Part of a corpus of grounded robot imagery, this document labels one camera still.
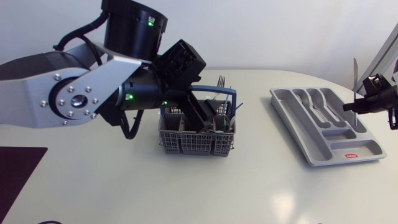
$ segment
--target cutlery tray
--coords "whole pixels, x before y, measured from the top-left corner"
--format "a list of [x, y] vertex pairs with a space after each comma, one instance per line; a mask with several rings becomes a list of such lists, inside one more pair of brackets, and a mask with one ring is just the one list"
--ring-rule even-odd
[[311, 166], [386, 157], [373, 134], [329, 88], [271, 89], [271, 102]]

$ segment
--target screw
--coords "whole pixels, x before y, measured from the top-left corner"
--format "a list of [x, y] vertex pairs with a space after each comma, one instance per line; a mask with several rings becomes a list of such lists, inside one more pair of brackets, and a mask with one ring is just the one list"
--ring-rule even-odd
[[68, 92], [73, 93], [75, 91], [75, 88], [73, 86], [68, 87]]
[[54, 76], [53, 76], [53, 78], [54, 78], [54, 80], [55, 81], [59, 81], [59, 80], [61, 80], [62, 79], [62, 77], [60, 76], [60, 74], [55, 74]]
[[60, 100], [60, 101], [58, 102], [58, 105], [60, 105], [60, 106], [65, 105], [65, 100]]
[[48, 106], [48, 105], [49, 105], [49, 103], [47, 101], [45, 101], [45, 100], [40, 102], [40, 106], [43, 107], [43, 108]]

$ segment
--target white table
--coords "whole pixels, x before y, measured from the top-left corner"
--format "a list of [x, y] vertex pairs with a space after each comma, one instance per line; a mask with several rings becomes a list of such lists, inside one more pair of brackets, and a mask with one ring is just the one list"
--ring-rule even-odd
[[53, 129], [1, 124], [0, 145], [49, 149], [4, 223], [398, 223], [398, 132], [387, 113], [359, 116], [385, 159], [310, 167], [269, 89], [325, 86], [347, 103], [352, 91], [275, 70], [205, 70], [200, 84], [219, 75], [244, 102], [228, 157], [164, 154], [158, 110], [144, 113], [132, 141], [100, 117]]

